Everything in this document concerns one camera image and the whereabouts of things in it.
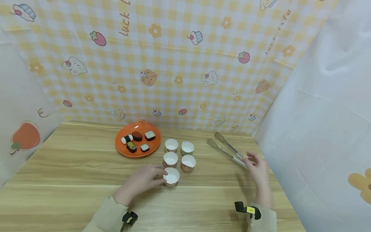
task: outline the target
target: beige sleeve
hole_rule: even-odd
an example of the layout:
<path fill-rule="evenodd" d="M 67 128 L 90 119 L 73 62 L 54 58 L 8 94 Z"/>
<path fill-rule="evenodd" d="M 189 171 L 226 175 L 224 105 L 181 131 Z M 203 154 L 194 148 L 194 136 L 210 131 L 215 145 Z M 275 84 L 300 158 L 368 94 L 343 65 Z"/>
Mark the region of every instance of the beige sleeve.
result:
<path fill-rule="evenodd" d="M 128 207 L 116 203 L 109 197 L 104 200 L 83 232 L 120 232 L 123 225 L 122 217 L 127 210 Z"/>
<path fill-rule="evenodd" d="M 275 211 L 255 203 L 251 203 L 250 206 L 257 207 L 262 217 L 259 220 L 250 220 L 248 232 L 277 232 L 277 215 Z"/>

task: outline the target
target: black clip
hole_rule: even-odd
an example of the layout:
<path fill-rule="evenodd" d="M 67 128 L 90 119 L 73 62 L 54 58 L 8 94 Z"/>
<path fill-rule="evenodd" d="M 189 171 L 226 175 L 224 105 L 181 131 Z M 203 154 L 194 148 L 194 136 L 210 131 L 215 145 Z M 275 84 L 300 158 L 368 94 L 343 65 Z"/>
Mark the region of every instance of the black clip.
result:
<path fill-rule="evenodd" d="M 138 215 L 134 212 L 126 212 L 126 214 L 122 217 L 122 221 L 129 225 L 133 225 L 134 222 L 138 219 Z"/>
<path fill-rule="evenodd" d="M 243 206 L 243 202 L 235 202 L 234 206 L 235 206 L 237 212 L 250 213 L 250 212 L 248 212 L 247 207 Z M 254 206 L 251 206 L 251 207 L 255 209 L 255 214 L 251 214 L 250 218 L 255 219 L 255 220 L 259 220 L 262 217 L 262 214 L 260 213 L 260 210 L 257 207 L 254 207 Z"/>

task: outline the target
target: white paper cup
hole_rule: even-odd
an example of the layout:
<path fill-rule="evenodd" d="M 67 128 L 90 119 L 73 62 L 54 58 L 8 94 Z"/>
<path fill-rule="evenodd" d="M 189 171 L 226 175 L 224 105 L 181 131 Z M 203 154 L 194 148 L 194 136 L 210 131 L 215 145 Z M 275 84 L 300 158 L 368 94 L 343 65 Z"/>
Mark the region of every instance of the white paper cup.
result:
<path fill-rule="evenodd" d="M 191 142 L 183 141 L 182 148 L 180 149 L 180 153 L 185 155 L 192 155 L 194 151 L 194 145 Z"/>
<path fill-rule="evenodd" d="M 165 141 L 165 152 L 172 151 L 176 153 L 178 150 L 178 146 L 179 146 L 178 141 L 170 138 Z"/>
<path fill-rule="evenodd" d="M 186 171 L 186 172 L 193 171 L 195 166 L 196 166 L 196 159 L 194 158 L 193 155 L 183 156 L 182 164 L 180 165 L 183 171 Z"/>
<path fill-rule="evenodd" d="M 175 186 L 179 181 L 179 171 L 173 167 L 167 167 L 165 168 L 165 171 L 167 172 L 167 175 L 164 175 L 164 179 L 166 180 L 165 185 L 167 187 Z"/>
<path fill-rule="evenodd" d="M 165 167 L 176 167 L 178 162 L 178 155 L 175 152 L 166 152 L 164 154 L 164 166 Z"/>

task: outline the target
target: person's right hand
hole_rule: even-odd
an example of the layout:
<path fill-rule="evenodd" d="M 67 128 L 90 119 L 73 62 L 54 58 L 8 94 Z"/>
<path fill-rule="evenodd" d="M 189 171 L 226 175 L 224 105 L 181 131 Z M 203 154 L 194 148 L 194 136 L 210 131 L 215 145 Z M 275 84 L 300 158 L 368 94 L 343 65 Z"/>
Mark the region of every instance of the person's right hand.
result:
<path fill-rule="evenodd" d="M 269 168 L 267 161 L 259 155 L 250 151 L 246 152 L 247 157 L 243 158 L 251 177 L 257 186 L 269 186 Z"/>

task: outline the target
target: sushi with black seaweed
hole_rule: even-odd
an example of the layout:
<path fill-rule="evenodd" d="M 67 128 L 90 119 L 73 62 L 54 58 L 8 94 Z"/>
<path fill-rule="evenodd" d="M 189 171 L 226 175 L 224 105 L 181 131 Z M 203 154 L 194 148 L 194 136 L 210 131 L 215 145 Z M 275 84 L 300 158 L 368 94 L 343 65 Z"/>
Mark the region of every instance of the sushi with black seaweed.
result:
<path fill-rule="evenodd" d="M 148 146 L 147 143 L 143 144 L 142 146 L 140 146 L 140 149 L 143 151 L 143 152 L 146 152 L 150 149 L 150 147 Z"/>
<path fill-rule="evenodd" d="M 131 153 L 134 153 L 137 151 L 137 146 L 133 142 L 128 142 L 127 148 Z"/>
<path fill-rule="evenodd" d="M 152 141 L 156 138 L 156 135 L 153 133 L 153 131 L 146 132 L 144 135 L 147 141 Z"/>
<path fill-rule="evenodd" d="M 127 144 L 128 142 L 133 141 L 133 139 L 134 139 L 133 136 L 129 134 L 129 135 L 126 135 L 125 137 L 122 137 L 121 142 L 122 144 Z"/>
<path fill-rule="evenodd" d="M 143 136 L 141 133 L 137 132 L 137 131 L 134 131 L 132 134 L 131 134 L 134 138 L 134 141 L 142 141 L 143 139 Z"/>

